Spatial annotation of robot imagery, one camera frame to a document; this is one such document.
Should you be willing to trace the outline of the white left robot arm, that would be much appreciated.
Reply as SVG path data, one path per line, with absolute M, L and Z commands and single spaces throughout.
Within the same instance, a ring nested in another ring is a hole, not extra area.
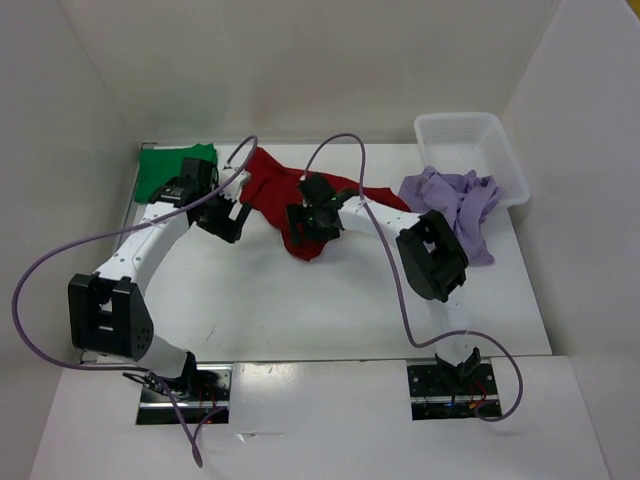
M 148 285 L 174 244 L 192 225 L 224 240 L 239 240 L 251 211 L 240 201 L 251 178 L 238 168 L 217 170 L 199 161 L 158 187 L 135 232 L 92 274 L 68 284 L 75 347 L 132 362 L 157 375 L 176 399 L 204 384 L 192 352 L 155 331 L 145 303 Z

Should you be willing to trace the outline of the green t shirt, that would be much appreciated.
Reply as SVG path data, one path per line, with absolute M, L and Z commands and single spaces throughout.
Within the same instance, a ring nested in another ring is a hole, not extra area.
M 184 158 L 195 158 L 218 163 L 213 144 L 196 144 L 184 148 L 141 149 L 138 155 L 139 173 L 134 193 L 138 204 L 149 202 L 151 195 L 171 178 L 178 176 Z

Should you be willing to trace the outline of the lavender t shirt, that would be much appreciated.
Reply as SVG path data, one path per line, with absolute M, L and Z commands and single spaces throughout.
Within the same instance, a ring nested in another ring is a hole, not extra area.
M 474 267 L 495 263 L 481 227 L 504 194 L 493 176 L 481 177 L 475 170 L 466 174 L 441 173 L 431 166 L 417 175 L 406 176 L 398 192 L 412 212 L 440 212 Z

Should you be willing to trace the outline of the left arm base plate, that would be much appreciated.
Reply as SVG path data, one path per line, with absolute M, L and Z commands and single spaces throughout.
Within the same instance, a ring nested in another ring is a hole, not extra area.
M 205 419 L 208 424 L 227 424 L 233 377 L 232 364 L 200 363 L 200 384 L 190 393 L 174 393 L 188 425 L 196 426 Z M 178 416 L 162 388 L 148 376 L 133 375 L 131 380 L 141 386 L 136 424 L 139 426 L 175 425 Z

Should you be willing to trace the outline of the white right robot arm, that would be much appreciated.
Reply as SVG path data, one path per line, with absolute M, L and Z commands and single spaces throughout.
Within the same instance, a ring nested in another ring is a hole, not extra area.
M 304 240 L 334 240 L 343 231 L 378 238 L 389 261 L 408 342 L 416 349 L 436 347 L 438 380 L 443 389 L 459 393 L 471 384 L 481 355 L 468 340 L 470 321 L 463 306 L 469 260 L 441 213 L 401 211 L 346 190 L 323 202 L 289 204 L 286 217 L 296 246 Z M 429 318 L 440 327 L 440 335 L 416 340 L 404 284 L 425 302 Z

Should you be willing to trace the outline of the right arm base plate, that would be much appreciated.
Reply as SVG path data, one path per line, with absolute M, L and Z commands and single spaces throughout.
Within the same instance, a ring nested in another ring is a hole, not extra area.
M 441 378 L 434 361 L 408 363 L 406 366 L 411 413 L 414 421 L 467 419 L 502 415 L 492 365 L 483 361 L 456 393 Z

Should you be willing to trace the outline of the red t shirt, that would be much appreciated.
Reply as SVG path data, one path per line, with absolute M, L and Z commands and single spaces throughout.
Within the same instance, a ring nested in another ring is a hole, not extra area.
M 249 182 L 243 187 L 241 202 L 249 203 L 260 212 L 266 221 L 280 231 L 281 238 L 287 252 L 302 261 L 311 261 L 319 257 L 328 240 L 308 240 L 302 234 L 300 245 L 295 245 L 291 239 L 286 207 L 290 204 L 302 204 L 302 194 L 297 188 L 303 170 L 289 168 L 274 158 L 267 150 L 258 147 L 246 171 L 250 174 Z M 344 189 L 356 190 L 356 181 L 322 173 L 331 187 L 336 191 Z M 409 212 L 409 207 L 388 187 L 364 189 L 367 198 L 403 212 Z

